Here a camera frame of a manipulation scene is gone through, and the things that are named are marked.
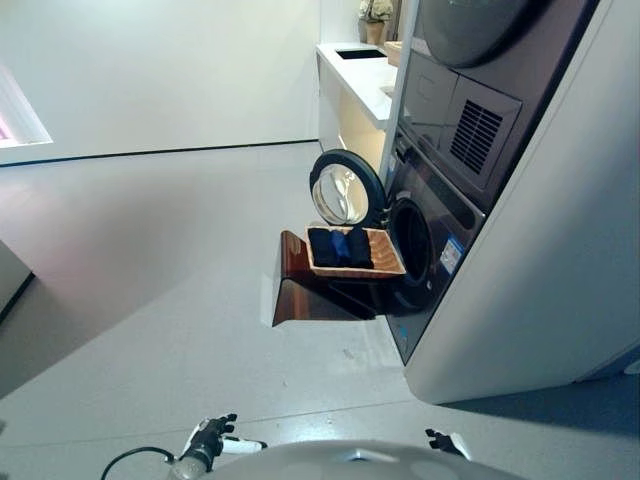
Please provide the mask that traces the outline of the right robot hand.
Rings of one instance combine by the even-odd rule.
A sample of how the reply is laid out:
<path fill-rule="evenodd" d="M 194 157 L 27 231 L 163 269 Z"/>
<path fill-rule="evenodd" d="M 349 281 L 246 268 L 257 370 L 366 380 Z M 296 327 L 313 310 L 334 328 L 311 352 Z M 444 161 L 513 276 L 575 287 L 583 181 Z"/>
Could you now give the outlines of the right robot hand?
<path fill-rule="evenodd" d="M 428 428 L 425 430 L 425 434 L 427 436 L 427 443 L 431 449 L 461 456 L 469 461 L 472 460 L 472 455 L 464 439 L 458 433 L 442 433 Z"/>

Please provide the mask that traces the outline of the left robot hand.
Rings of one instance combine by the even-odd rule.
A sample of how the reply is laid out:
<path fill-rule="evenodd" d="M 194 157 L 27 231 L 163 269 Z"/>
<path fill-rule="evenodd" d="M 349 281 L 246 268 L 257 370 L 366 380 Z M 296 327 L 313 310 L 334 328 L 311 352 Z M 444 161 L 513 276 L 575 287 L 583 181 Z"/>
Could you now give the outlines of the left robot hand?
<path fill-rule="evenodd" d="M 238 415 L 227 415 L 201 420 L 191 432 L 179 459 L 202 457 L 202 461 L 213 461 L 222 454 L 246 455 L 267 448 L 262 441 L 235 437 L 235 422 Z"/>

